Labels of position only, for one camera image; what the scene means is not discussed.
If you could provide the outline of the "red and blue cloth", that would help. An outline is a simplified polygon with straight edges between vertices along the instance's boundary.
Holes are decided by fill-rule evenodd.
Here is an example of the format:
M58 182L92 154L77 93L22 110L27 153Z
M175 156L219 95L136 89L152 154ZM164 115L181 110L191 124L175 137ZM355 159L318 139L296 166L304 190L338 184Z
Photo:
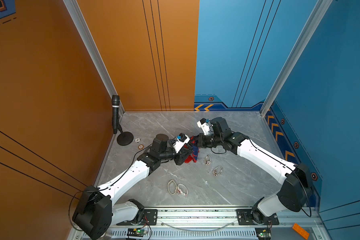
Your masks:
M190 162L196 163L199 155L199 147L198 147L198 137L192 136L190 138L189 144L192 146L192 153L186 158L185 163L188 164Z

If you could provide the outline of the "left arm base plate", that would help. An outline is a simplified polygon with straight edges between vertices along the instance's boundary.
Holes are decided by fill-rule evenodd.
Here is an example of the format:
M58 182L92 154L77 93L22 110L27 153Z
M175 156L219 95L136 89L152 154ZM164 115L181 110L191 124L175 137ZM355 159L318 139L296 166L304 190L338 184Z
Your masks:
M124 221L117 226L142 226L148 221L150 226L155 226L158 220L158 209L145 209L143 218L139 222Z

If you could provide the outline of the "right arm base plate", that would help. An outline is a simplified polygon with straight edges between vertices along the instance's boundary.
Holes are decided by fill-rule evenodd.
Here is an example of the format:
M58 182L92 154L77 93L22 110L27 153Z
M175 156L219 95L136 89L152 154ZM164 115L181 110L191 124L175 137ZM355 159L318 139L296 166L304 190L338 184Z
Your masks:
M279 218L277 214L273 214L270 217L260 217L259 219L256 219L251 209L237 209L237 220L240 226L244 225L266 225L271 224L272 226L279 225Z

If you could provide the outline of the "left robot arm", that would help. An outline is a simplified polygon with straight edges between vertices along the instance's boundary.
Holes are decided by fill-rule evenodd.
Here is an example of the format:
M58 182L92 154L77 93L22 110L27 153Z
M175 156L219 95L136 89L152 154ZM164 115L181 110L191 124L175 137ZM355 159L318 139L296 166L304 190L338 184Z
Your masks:
M186 160L193 160L198 152L197 144L183 133L174 139L158 134L149 146L135 154L127 170L98 187L89 186L81 192L71 220L73 226L90 239L98 240L112 225L122 222L139 224L143 220L144 206L134 199L123 204L118 204L118 200L161 164L174 161L180 166Z

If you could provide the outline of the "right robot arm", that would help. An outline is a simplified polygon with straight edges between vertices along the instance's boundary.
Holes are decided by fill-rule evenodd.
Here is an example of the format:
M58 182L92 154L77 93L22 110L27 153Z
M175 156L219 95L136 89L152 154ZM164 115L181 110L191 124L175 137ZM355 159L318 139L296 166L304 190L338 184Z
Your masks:
M242 133L229 134L226 138L223 135L199 134L197 142L199 148L222 146L226 151L254 163L282 185L277 193L261 198L252 207L252 219L258 225L264 224L280 211L299 212L313 193L311 172L307 165L283 160L259 147Z

